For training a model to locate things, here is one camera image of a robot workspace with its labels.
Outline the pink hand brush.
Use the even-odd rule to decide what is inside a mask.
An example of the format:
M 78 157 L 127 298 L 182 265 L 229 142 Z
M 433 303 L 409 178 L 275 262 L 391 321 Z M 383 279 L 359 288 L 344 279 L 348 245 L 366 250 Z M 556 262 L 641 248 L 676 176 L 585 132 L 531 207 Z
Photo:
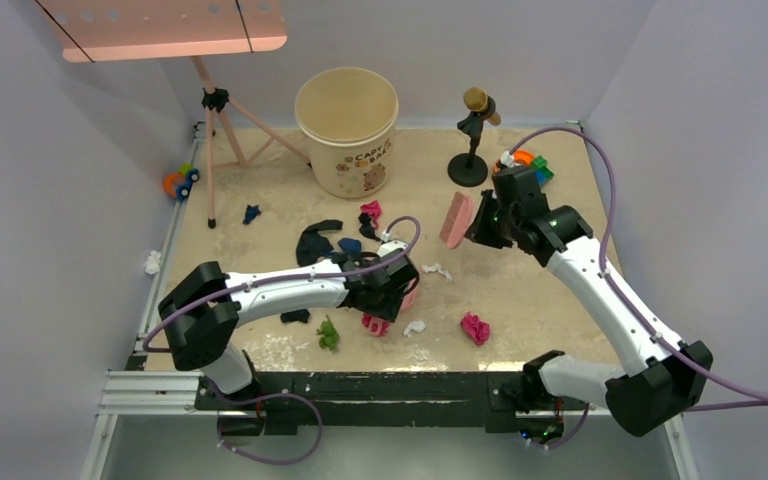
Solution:
M 440 241 L 456 249 L 466 236 L 475 214 L 474 201 L 462 192 L 455 192 L 439 233 Z

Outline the pink plastic dustpan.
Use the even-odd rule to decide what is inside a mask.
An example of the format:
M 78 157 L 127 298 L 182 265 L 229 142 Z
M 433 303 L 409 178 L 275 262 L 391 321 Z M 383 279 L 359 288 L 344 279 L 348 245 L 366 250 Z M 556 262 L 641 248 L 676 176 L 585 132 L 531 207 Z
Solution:
M 417 296 L 417 289 L 418 289 L 419 280 L 413 279 L 407 289 L 404 292 L 404 296 L 402 298 L 402 303 L 400 306 L 401 311 L 405 311 L 409 309 L 413 303 L 415 302 L 416 296 Z

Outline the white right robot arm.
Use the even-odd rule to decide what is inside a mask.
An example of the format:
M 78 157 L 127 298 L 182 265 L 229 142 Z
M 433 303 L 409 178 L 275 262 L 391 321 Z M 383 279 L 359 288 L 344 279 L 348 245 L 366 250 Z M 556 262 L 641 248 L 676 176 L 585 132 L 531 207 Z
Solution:
M 502 169 L 492 181 L 467 238 L 533 256 L 584 306 L 620 361 L 612 366 L 552 350 L 524 365 L 510 398 L 525 410 L 559 397 L 595 404 L 635 437 L 697 405 L 713 363 L 707 345 L 685 342 L 657 319 L 610 262 L 599 259 L 604 246 L 581 215 L 549 206 L 534 170 Z

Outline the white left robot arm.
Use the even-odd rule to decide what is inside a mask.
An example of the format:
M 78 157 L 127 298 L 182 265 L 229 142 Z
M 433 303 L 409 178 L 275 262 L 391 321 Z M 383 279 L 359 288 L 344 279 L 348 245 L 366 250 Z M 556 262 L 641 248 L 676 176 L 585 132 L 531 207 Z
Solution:
M 159 306 L 161 329 L 178 371 L 199 371 L 232 408 L 257 399 L 248 355 L 234 331 L 252 321 L 314 308 L 350 308 L 393 322 L 419 272 L 403 247 L 384 254 L 337 254 L 306 267 L 242 274 L 215 261 L 193 270 Z

